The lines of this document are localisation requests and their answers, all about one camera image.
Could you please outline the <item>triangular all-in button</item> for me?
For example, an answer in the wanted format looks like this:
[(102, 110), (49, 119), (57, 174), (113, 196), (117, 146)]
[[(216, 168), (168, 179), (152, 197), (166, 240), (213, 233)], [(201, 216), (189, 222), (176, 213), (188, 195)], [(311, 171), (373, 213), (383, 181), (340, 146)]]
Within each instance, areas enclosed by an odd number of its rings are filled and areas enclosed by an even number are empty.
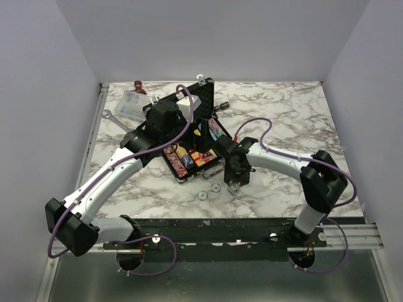
[(211, 160), (211, 159), (213, 159), (215, 157), (216, 157), (216, 155), (215, 155), (214, 151), (209, 150), (208, 152), (205, 152), (204, 154), (202, 154), (201, 159), (203, 161), (208, 161), (208, 160)]

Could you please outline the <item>silver wrench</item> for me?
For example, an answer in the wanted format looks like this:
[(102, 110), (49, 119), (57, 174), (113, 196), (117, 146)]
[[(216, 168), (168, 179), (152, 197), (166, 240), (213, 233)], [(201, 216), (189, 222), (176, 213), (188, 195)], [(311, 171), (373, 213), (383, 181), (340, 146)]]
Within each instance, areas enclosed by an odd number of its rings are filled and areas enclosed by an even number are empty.
[(132, 129), (129, 128), (128, 126), (126, 126), (124, 123), (122, 123), (121, 121), (119, 121), (115, 116), (113, 116), (112, 112), (108, 109), (104, 109), (101, 117), (106, 119), (106, 120), (110, 120), (112, 121), (114, 124), (116, 124), (116, 126), (118, 126), (119, 128), (121, 128), (124, 132), (128, 133), (131, 132)]

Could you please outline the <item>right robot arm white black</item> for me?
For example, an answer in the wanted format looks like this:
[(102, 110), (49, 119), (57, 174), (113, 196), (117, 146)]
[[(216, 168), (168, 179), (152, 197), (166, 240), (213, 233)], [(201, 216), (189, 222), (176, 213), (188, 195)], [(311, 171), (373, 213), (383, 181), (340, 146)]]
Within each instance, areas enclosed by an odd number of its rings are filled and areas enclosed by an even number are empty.
[(284, 174), (301, 183), (306, 205), (290, 230), (291, 242), (299, 247), (312, 240), (312, 232), (333, 210), (348, 185), (343, 171), (323, 150), (314, 155), (299, 154), (264, 148), (256, 138), (246, 137), (237, 143), (225, 135), (217, 139), (215, 149), (225, 160), (224, 182), (231, 191), (249, 184), (255, 168)]

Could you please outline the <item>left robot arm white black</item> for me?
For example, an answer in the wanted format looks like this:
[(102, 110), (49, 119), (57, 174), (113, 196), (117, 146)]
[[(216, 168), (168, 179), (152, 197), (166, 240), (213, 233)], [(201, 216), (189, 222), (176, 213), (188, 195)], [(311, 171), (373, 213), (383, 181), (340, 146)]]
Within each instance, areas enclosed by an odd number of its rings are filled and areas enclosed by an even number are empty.
[(52, 198), (45, 205), (51, 239), (77, 257), (97, 243), (120, 242), (127, 249), (134, 248), (140, 234), (130, 218), (96, 221), (97, 212), (127, 179), (161, 156), (166, 147), (178, 143), (201, 153), (210, 150), (214, 144), (208, 129), (210, 118), (197, 112), (186, 118), (175, 102), (158, 101), (148, 111), (147, 119), (124, 136), (92, 178), (62, 201)]

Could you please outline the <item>clear plastic organizer box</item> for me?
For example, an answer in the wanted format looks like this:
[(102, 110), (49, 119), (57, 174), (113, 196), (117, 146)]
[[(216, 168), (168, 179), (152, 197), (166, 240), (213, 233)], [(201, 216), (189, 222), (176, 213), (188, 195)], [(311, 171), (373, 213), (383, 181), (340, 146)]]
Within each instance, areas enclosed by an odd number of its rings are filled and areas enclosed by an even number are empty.
[(118, 116), (134, 121), (145, 121), (143, 107), (151, 103), (151, 97), (135, 91), (125, 91), (115, 107)]

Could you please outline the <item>red playing card deck box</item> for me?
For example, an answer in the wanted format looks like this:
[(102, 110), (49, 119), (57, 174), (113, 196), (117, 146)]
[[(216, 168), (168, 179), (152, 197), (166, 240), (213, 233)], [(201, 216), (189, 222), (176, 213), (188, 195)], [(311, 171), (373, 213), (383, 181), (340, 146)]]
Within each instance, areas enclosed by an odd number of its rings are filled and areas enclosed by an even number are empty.
[(195, 162), (197, 167), (202, 167), (205, 164), (217, 158), (216, 153), (212, 149), (210, 149), (208, 152), (205, 153), (200, 153), (192, 150), (190, 152), (190, 156)]

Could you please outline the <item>green yellow blue chip stack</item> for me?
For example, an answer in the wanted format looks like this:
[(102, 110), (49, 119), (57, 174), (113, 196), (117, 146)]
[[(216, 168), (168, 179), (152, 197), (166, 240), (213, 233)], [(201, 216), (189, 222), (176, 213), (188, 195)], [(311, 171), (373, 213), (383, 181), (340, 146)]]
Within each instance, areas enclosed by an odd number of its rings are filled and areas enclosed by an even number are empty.
[(184, 147), (176, 144), (176, 146), (174, 147), (174, 151), (186, 169), (190, 169), (194, 166), (195, 163), (191, 155)]

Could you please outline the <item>black cylindrical socket tool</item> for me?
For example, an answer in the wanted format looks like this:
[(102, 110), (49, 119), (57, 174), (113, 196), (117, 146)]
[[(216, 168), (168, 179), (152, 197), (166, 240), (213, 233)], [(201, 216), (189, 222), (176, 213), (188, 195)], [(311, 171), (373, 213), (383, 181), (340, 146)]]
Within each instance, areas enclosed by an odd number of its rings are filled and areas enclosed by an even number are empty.
[(218, 104), (218, 105), (214, 106), (213, 110), (218, 112), (218, 111), (227, 110), (227, 109), (229, 109), (229, 107), (230, 107), (230, 104), (229, 104), (228, 101), (226, 101), (224, 103), (221, 103), (221, 104)]

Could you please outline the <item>black poker set case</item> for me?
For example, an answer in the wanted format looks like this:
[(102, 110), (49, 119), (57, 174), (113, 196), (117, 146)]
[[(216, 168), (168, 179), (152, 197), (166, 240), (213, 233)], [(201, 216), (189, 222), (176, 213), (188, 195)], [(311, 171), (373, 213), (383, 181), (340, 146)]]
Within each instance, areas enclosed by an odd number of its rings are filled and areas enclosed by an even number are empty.
[[(196, 84), (192, 84), (191, 86), (188, 87), (189, 92), (191, 95), (198, 96), (201, 99), (201, 105), (193, 111), (193, 121), (195, 122), (195, 129), (197, 129), (197, 126), (202, 118), (205, 118), (209, 120), (210, 118), (214, 118), (217, 123), (222, 127), (222, 129), (225, 132), (225, 135), (228, 135), (228, 131), (220, 124), (218, 121), (218, 116), (217, 112), (213, 110), (213, 107), (216, 106), (214, 105), (214, 87), (215, 87), (215, 82), (212, 78), (204, 78), (201, 74), (196, 77), (198, 79), (198, 82)], [(190, 152), (197, 151), (196, 150), (196, 135), (194, 136), (194, 147), (193, 148), (185, 148), (187, 152), (190, 154)], [(221, 158), (219, 155), (217, 155), (217, 158), (210, 161), (209, 163), (205, 164), (202, 167), (197, 167), (196, 164), (190, 169), (186, 169), (188, 171), (188, 175), (182, 178), (179, 178), (172, 168), (171, 164), (169, 163), (167, 157), (164, 154), (163, 150), (163, 159), (165, 160), (166, 164), (168, 165), (169, 169), (173, 173), (174, 177), (179, 183), (186, 182), (191, 180), (193, 177), (204, 173), (205, 171), (211, 169), (212, 167), (215, 167), (219, 163), (224, 163), (224, 159)]]

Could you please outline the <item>purple green grey chip stack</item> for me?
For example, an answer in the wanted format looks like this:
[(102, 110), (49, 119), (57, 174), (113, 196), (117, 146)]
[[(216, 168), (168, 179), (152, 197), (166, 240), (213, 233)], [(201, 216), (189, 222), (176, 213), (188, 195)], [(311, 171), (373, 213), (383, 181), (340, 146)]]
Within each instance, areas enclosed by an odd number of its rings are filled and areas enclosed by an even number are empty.
[(214, 118), (210, 118), (208, 120), (208, 127), (210, 134), (215, 141), (218, 140), (222, 135), (225, 135), (224, 130)]

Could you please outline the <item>red white chip stack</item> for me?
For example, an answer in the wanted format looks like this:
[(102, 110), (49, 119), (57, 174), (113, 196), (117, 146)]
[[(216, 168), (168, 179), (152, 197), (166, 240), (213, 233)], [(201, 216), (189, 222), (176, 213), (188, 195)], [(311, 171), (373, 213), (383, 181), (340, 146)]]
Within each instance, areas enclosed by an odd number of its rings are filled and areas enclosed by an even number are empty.
[(179, 178), (188, 175), (188, 171), (172, 147), (166, 147), (164, 154)]

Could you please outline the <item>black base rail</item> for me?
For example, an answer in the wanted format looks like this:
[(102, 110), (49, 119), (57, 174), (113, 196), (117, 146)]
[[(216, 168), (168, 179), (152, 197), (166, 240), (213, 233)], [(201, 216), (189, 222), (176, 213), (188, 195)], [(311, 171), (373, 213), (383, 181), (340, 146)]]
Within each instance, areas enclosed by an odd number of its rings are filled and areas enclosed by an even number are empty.
[(128, 262), (143, 255), (147, 262), (286, 261), (288, 251), (326, 247), (321, 227), (305, 235), (292, 218), (156, 218), (134, 220), (128, 244), (104, 244)]

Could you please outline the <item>white blue poker chip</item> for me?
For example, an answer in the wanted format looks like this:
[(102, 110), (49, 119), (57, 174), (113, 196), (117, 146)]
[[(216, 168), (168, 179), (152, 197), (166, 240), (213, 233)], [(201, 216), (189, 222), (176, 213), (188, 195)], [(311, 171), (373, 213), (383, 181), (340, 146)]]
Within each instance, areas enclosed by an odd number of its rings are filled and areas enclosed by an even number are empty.
[(213, 193), (219, 193), (221, 191), (222, 187), (219, 183), (213, 183), (211, 185), (210, 189)]
[(239, 193), (239, 188), (240, 188), (239, 183), (233, 182), (228, 186), (227, 190), (231, 195), (236, 196)]
[(197, 197), (200, 201), (204, 201), (208, 198), (208, 193), (206, 191), (199, 191)]

